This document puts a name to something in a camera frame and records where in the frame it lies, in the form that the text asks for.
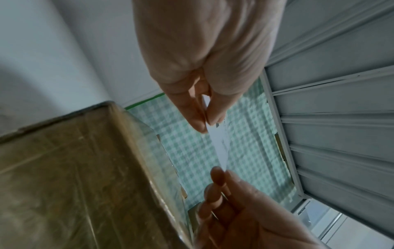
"white paper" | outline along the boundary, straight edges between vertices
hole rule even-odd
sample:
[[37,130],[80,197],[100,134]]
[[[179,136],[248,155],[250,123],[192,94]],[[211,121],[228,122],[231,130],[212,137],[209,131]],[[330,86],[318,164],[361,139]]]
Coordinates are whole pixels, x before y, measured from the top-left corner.
[[[205,110],[211,100],[209,96],[203,95],[203,101],[205,103]],[[210,126],[206,123],[209,137],[211,138],[213,147],[215,148],[216,155],[218,156],[220,166],[223,170],[227,168],[227,161],[229,159],[230,149],[230,137],[227,132],[226,119],[222,123],[217,123]]]

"cardboard box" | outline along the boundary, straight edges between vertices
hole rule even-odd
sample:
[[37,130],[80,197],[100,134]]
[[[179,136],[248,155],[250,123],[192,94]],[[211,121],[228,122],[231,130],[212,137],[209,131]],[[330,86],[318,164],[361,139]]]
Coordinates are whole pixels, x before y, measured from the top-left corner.
[[112,102],[0,138],[1,248],[192,248],[155,133]]

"gray shutter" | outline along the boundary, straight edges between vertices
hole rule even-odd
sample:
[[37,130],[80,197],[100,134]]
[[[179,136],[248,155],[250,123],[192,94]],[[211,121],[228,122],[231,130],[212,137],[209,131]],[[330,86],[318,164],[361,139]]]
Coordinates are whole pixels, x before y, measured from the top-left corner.
[[261,75],[298,193],[394,238],[394,0],[294,0]]

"person's right hand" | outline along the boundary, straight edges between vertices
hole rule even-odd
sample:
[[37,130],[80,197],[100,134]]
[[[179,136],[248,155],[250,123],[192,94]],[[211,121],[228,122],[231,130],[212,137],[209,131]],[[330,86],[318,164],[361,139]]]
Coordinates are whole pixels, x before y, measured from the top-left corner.
[[196,249],[325,248],[293,214],[234,172],[214,167],[211,178],[197,211]]
[[[199,132],[261,74],[286,0],[133,0],[135,30],[152,78]],[[206,112],[196,96],[211,96]]]

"green edge trim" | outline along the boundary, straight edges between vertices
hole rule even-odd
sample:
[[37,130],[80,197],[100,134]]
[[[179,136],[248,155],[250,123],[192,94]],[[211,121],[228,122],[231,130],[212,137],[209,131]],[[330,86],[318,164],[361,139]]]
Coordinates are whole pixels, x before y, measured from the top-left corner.
[[137,103],[135,103],[135,104],[129,105],[129,106],[125,107],[125,109],[126,109],[126,110],[130,110],[131,108],[134,108],[134,107],[136,107],[137,105],[142,105],[143,103],[146,103],[146,102],[148,102],[148,101],[151,101],[151,100],[153,100],[153,99],[155,99],[155,98],[158,98],[158,97],[161,97],[161,96],[163,96],[163,95],[164,95],[164,93],[160,93],[160,94],[158,94],[158,95],[153,96],[152,98],[147,98],[146,100],[143,100],[143,101],[137,102]]

